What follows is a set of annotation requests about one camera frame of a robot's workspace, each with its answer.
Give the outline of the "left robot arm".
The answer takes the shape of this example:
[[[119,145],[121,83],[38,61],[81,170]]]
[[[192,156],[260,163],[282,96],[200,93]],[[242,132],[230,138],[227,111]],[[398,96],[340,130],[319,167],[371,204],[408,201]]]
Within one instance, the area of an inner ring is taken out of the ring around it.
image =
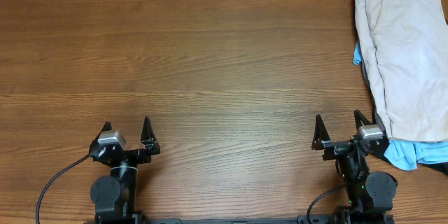
[[[150,118],[145,117],[141,133],[142,148],[127,150],[126,140],[106,122],[90,144],[89,157],[109,167],[109,175],[99,177],[90,189],[95,205],[95,223],[145,223],[142,211],[135,209],[138,166],[160,154]]]

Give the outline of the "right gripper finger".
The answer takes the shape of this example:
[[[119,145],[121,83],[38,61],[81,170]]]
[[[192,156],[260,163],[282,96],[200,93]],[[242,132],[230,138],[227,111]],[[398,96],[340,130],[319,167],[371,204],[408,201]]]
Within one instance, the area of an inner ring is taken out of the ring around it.
[[[331,140],[326,126],[322,120],[321,115],[318,114],[316,115],[314,137],[311,143],[311,148],[313,150],[323,150],[330,144],[330,142]]]
[[[356,109],[353,112],[354,115],[354,120],[356,123],[356,129],[359,129],[362,126],[367,126],[367,125],[371,125],[372,123],[363,115],[363,113]]]

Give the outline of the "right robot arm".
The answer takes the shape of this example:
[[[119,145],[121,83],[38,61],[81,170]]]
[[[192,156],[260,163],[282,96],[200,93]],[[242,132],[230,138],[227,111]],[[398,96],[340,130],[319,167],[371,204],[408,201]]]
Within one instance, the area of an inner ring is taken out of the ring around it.
[[[343,184],[319,195],[308,207],[308,223],[393,223],[387,212],[393,208],[398,181],[383,171],[371,172],[366,157],[386,143],[380,127],[369,121],[359,110],[353,112],[356,133],[346,141],[333,142],[320,115],[315,117],[314,137],[311,148],[323,151],[325,161],[335,162]],[[329,216],[311,215],[313,206],[324,197],[345,189],[349,206],[339,206]]]

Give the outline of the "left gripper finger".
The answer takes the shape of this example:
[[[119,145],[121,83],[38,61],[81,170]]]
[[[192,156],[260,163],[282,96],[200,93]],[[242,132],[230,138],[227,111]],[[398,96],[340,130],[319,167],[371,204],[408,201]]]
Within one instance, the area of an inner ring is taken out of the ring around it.
[[[141,143],[145,146],[145,149],[150,152],[151,155],[160,154],[160,145],[153,132],[151,121],[148,116],[145,117],[143,122],[143,129],[141,133]]]
[[[99,137],[100,137],[100,135],[101,135],[102,132],[109,131],[109,130],[111,130],[111,129],[112,129],[111,123],[110,123],[109,121],[106,121],[106,122],[104,123],[104,126],[102,127],[102,129],[101,129],[100,132],[98,133],[98,135],[97,135],[97,136],[95,137],[95,139],[92,141],[92,144],[97,143],[97,140],[99,139]]]

